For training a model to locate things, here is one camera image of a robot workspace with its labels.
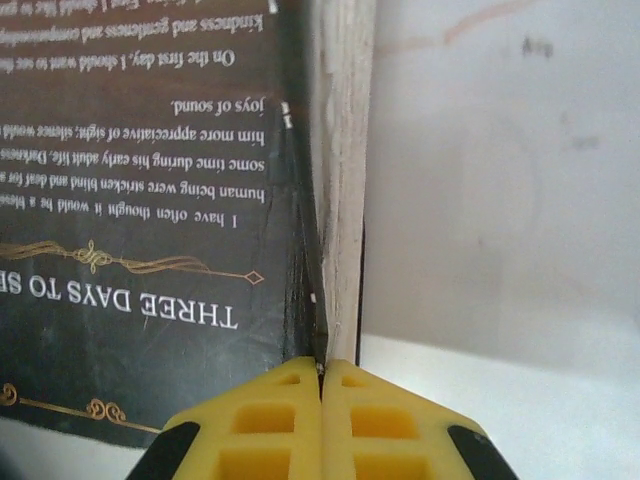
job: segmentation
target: book cover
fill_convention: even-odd
[[[281,44],[267,0],[0,3],[0,415],[147,446],[310,353]]]

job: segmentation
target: white wall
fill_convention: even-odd
[[[523,478],[640,471],[638,26],[636,0],[378,3],[363,364]]]

